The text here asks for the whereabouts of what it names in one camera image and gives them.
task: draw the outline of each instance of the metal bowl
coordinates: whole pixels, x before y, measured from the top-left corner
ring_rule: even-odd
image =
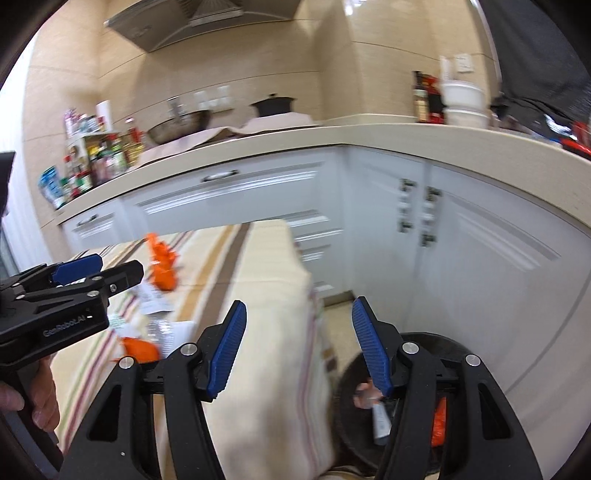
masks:
[[[185,113],[180,119],[171,118],[148,130],[148,136],[158,145],[178,140],[201,130],[209,125],[212,113],[209,110]]]

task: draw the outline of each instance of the blue gripper pad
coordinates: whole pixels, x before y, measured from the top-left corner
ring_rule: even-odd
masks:
[[[237,307],[228,322],[226,331],[217,346],[216,352],[213,354],[209,371],[209,383],[207,384],[207,394],[212,398],[216,398],[217,394],[226,388],[245,330],[246,305],[240,301],[237,302]]]
[[[60,285],[68,285],[73,281],[97,274],[101,268],[103,268],[103,259],[98,254],[92,254],[59,265],[51,279]]]
[[[382,342],[379,341],[378,334],[368,312],[365,310],[365,306],[359,299],[353,302],[352,317],[353,327],[363,351],[369,374],[382,395],[388,397],[394,389],[390,380],[390,360],[382,346]]]

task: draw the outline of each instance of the striped tablecloth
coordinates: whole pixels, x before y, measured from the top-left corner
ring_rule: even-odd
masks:
[[[193,340],[221,322],[234,299],[248,324],[228,386],[204,404],[218,457],[228,480],[311,480],[333,460],[329,410],[335,358],[324,335],[322,307],[313,294],[290,229],[281,220],[245,223],[161,239],[178,254],[178,287],[166,293],[170,322],[193,321]],[[79,254],[99,253],[104,268],[139,260],[150,277],[144,240]],[[111,298],[118,314],[145,334],[148,319],[131,291]],[[59,352],[52,363],[67,451],[82,417],[123,355],[109,329]],[[158,455],[165,479],[174,478],[163,402],[155,397]]]

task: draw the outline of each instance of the cabinet door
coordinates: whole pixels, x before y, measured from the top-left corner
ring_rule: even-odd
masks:
[[[406,331],[448,336],[480,355],[503,389],[560,332],[591,268],[591,241],[500,187],[431,167],[436,242],[420,249]]]
[[[353,292],[367,297],[380,320],[399,326],[413,295],[424,163],[366,148],[352,148],[349,161]],[[404,179],[416,186],[403,192]],[[401,202],[410,205],[413,224],[404,232]]]
[[[339,228],[294,238],[321,299],[350,290],[345,280],[344,236],[344,231]]]
[[[123,203],[119,199],[76,215],[63,224],[63,229],[73,252],[135,239],[129,228]]]

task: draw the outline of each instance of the cooking pot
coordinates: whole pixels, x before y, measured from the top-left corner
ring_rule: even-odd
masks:
[[[187,135],[205,130],[212,113],[209,110],[183,113],[179,118],[171,118],[148,130],[148,136],[158,145],[178,140]]]
[[[251,106],[258,111],[258,116],[279,115],[291,112],[291,103],[295,99],[291,97],[278,97],[276,93],[269,95],[269,98],[253,103]]]

